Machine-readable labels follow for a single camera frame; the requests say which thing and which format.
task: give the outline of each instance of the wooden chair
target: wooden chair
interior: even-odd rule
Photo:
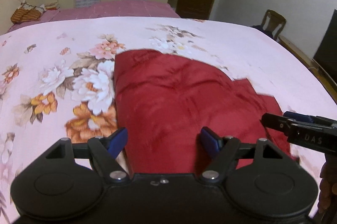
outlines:
[[[263,27],[266,24],[267,17],[269,17],[269,23],[267,25],[267,28],[264,30]],[[284,29],[286,23],[287,20],[283,16],[281,16],[280,14],[276,13],[273,10],[267,10],[261,25],[253,26],[253,28],[258,29],[259,31],[263,32],[270,38],[277,40],[277,37]],[[281,27],[277,30],[276,34],[273,36],[273,32],[279,25],[281,25]]]

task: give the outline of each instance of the chair backrest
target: chair backrest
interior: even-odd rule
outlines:
[[[287,20],[281,16],[280,14],[276,13],[273,10],[267,10],[266,14],[263,18],[263,21],[261,23],[261,26],[263,27],[266,24],[267,21],[267,17],[269,17],[269,23],[267,25],[266,31],[271,31],[274,32],[275,29],[281,25],[281,27],[278,29],[278,31],[276,32],[275,36],[274,36],[274,40],[277,39],[277,37],[279,36],[279,34],[282,32],[285,24],[287,23]]]

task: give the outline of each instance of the red towel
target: red towel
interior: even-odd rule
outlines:
[[[213,66],[154,50],[118,54],[114,77],[118,125],[128,129],[134,172],[201,173],[210,162],[197,141],[203,126],[246,143],[269,138],[289,154],[283,133],[260,123],[266,112],[282,115],[279,105],[247,79],[231,81]]]

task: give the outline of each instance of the pink bedsheet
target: pink bedsheet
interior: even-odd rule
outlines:
[[[148,0],[115,0],[100,2],[91,7],[46,11],[40,21],[13,25],[8,32],[45,22],[110,16],[143,16],[180,18],[169,4]]]

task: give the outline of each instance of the human hand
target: human hand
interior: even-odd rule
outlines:
[[[326,155],[320,177],[320,195],[318,197],[318,212],[324,213],[331,205],[332,198],[337,195],[337,157]]]

